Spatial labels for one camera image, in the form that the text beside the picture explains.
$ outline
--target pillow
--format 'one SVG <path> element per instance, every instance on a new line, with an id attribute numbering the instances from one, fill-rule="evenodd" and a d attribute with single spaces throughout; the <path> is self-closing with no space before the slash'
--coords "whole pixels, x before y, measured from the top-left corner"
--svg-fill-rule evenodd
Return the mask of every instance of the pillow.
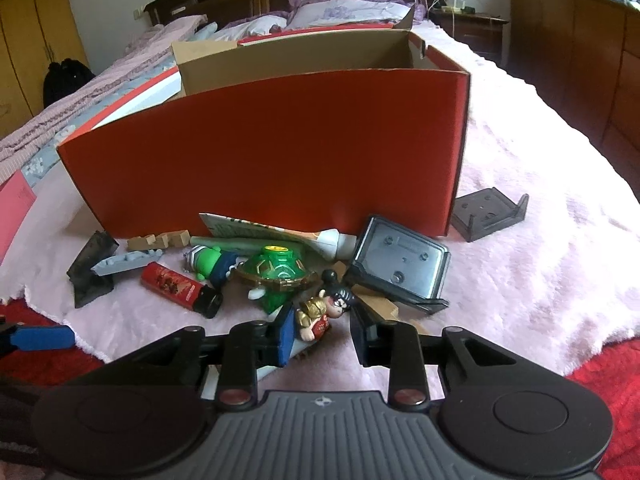
<path id="1" fill-rule="evenodd" d="M 402 0 L 289 0 L 293 11 L 286 30 L 331 27 L 343 23 L 397 23 L 410 10 Z M 424 6 L 416 7 L 415 22 L 424 19 Z"/>
<path id="2" fill-rule="evenodd" d="M 218 24 L 216 22 L 209 23 L 209 25 L 196 32 L 189 41 L 210 40 L 217 30 Z"/>
<path id="3" fill-rule="evenodd" d="M 239 25 L 235 25 L 237 22 L 229 23 L 215 34 L 211 34 L 208 39 L 240 41 L 250 36 L 266 36 L 273 32 L 280 32 L 287 26 L 286 18 L 274 14 L 265 14 L 250 20 L 242 20 Z"/>

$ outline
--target nightstand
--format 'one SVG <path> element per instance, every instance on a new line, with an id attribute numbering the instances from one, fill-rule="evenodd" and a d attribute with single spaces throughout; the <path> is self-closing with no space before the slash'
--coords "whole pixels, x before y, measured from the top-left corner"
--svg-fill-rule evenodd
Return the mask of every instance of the nightstand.
<path id="1" fill-rule="evenodd" d="M 502 28 L 507 20 L 488 14 L 455 14 L 455 30 L 450 12 L 433 9 L 429 19 L 444 29 L 454 40 L 468 44 L 478 56 L 500 65 L 502 61 Z"/>

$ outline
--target red blanket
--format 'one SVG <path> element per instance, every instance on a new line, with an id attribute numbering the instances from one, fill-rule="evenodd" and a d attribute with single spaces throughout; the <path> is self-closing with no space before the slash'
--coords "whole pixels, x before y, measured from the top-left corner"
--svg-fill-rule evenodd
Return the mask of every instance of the red blanket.
<path id="1" fill-rule="evenodd" d="M 28 325 L 53 324 L 23 301 L 0 306 L 8 321 Z M 101 366 L 80 349 L 20 352 L 0 359 L 0 376 L 43 386 L 63 383 Z M 598 472 L 605 480 L 640 479 L 640 340 L 608 346 L 570 378 L 597 393 L 615 423 L 613 440 Z"/>

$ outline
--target wall outlet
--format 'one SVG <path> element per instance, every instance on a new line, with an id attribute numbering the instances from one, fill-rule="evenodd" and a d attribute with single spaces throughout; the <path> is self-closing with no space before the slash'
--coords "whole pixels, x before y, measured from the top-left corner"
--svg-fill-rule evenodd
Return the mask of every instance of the wall outlet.
<path id="1" fill-rule="evenodd" d="M 140 18 L 142 18 L 144 13 L 145 13 L 145 6 L 138 7 L 137 9 L 135 9 L 133 11 L 133 19 L 134 20 L 139 20 Z"/>

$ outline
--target black bag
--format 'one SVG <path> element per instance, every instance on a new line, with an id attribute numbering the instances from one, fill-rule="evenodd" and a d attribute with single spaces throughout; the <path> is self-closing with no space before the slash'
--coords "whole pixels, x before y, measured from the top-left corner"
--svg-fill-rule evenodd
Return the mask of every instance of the black bag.
<path id="1" fill-rule="evenodd" d="M 62 63 L 51 63 L 42 88 L 44 107 L 81 89 L 94 77 L 91 70 L 76 59 L 67 58 Z"/>

